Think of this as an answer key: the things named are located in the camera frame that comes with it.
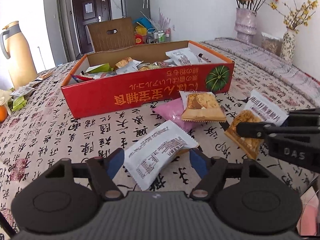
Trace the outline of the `green white snack packet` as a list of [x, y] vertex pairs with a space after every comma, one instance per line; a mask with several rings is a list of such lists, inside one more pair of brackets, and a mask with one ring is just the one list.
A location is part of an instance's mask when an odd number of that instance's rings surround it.
[[113, 68], [110, 66], [109, 63], [105, 63], [105, 64], [88, 67], [87, 70], [85, 71], [85, 74], [95, 74], [95, 73], [111, 72], [111, 71], [113, 71]]

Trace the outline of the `pink snack packet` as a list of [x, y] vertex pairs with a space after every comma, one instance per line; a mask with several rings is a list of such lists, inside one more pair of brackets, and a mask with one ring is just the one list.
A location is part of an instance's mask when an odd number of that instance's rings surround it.
[[159, 114], [165, 120], [170, 120], [174, 122], [185, 132], [189, 132], [191, 129], [199, 125], [198, 122], [183, 121], [181, 119], [181, 115], [184, 112], [183, 101], [181, 98], [171, 100], [169, 102], [157, 106], [154, 109], [154, 112], [156, 114]]

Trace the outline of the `white silk flower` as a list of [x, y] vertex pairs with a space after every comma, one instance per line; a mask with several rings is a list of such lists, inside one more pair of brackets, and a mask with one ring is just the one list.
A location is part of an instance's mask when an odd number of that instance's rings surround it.
[[7, 110], [8, 115], [11, 115], [11, 110], [8, 106], [8, 102], [12, 99], [11, 90], [0, 89], [0, 106], [4, 106]]

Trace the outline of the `cracker snack packet white orange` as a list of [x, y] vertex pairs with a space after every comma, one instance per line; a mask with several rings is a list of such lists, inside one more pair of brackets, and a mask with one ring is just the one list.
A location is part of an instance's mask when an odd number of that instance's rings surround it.
[[136, 72], [138, 70], [138, 66], [142, 63], [142, 61], [137, 61], [132, 59], [131, 57], [127, 57], [123, 60], [120, 60], [116, 63], [116, 74], [126, 74]]

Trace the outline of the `dark brown entrance door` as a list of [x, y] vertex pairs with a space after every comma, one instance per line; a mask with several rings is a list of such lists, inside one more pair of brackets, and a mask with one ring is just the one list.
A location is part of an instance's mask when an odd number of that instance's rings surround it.
[[88, 25], [112, 19], [111, 0], [72, 0], [80, 53], [93, 51]]

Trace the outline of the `orange mandarin rear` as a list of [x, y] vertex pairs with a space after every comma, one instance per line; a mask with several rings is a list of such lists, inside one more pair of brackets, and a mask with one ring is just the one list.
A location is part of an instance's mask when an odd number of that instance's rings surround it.
[[5, 106], [0, 106], [0, 122], [3, 122], [8, 116], [8, 111]]

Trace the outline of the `orange cracker packet flat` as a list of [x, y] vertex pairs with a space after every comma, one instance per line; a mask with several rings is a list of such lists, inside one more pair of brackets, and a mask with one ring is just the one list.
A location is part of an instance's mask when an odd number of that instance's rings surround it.
[[226, 122], [226, 116], [212, 92], [180, 91], [183, 121]]

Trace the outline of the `green snack packet on table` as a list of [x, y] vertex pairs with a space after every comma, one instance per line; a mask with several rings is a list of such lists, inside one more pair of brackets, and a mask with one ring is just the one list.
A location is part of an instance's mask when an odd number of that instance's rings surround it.
[[19, 111], [23, 107], [25, 107], [27, 104], [27, 100], [25, 100], [24, 96], [20, 96], [16, 98], [12, 103], [12, 112]]

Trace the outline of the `calligraphy print tablecloth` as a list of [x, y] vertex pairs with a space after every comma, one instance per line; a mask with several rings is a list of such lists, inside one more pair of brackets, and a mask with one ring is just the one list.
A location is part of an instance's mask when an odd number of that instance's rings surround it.
[[[217, 101], [228, 122], [244, 108], [252, 90], [285, 111], [319, 106], [319, 82], [276, 55], [229, 38], [204, 45], [233, 60], [230, 89]], [[61, 90], [75, 62], [53, 69], [27, 105], [1, 123], [1, 213], [12, 227], [14, 197], [61, 158], [81, 163], [128, 148], [164, 122], [154, 112], [164, 100], [140, 107], [76, 119]]]

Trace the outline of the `red cardboard snack box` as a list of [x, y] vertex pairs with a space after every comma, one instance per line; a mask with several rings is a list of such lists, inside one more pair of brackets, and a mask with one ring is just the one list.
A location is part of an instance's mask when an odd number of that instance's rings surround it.
[[[73, 77], [88, 67], [116, 63], [127, 57], [143, 63], [162, 62], [166, 52], [189, 48], [207, 62], [144, 70], [77, 83]], [[139, 107], [145, 103], [176, 99], [180, 91], [225, 93], [233, 76], [234, 61], [200, 43], [178, 41], [143, 44], [84, 55], [61, 84], [72, 115], [84, 118]]]

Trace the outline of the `pink ribbed flower vase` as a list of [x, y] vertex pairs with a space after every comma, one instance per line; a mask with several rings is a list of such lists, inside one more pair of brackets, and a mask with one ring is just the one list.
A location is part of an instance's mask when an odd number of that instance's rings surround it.
[[239, 40], [252, 43], [253, 37], [257, 33], [257, 13], [255, 11], [237, 8], [235, 27], [236, 37]]

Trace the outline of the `clear jar with grains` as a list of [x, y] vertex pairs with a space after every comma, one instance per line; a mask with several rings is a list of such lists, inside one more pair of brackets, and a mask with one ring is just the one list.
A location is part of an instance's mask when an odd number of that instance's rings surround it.
[[280, 56], [283, 41], [282, 38], [274, 37], [264, 32], [261, 32], [261, 37], [261, 47], [277, 56]]

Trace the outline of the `white snack packet back side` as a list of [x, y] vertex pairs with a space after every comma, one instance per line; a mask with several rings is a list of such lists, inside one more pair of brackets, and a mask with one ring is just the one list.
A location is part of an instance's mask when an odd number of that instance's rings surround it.
[[145, 191], [178, 151], [197, 148], [198, 145], [187, 132], [169, 120], [125, 150], [124, 166]]

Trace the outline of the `floral patterned small vase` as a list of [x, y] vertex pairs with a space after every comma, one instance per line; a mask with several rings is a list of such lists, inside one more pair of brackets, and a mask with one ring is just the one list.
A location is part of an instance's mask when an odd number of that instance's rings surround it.
[[283, 41], [281, 45], [280, 57], [284, 59], [289, 64], [292, 64], [293, 57], [295, 53], [296, 44], [296, 32], [287, 28], [283, 36]]

